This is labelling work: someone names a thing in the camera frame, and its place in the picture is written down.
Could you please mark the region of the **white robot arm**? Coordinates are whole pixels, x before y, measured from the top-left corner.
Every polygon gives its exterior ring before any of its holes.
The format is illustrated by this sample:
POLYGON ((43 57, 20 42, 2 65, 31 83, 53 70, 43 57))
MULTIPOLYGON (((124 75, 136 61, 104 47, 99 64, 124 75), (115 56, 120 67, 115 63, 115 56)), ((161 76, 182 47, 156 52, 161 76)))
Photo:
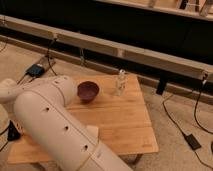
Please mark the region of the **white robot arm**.
POLYGON ((67 111, 76 94, 74 80, 66 75, 0 82, 0 103, 13 105, 19 123, 63 171, 133 171, 67 111))

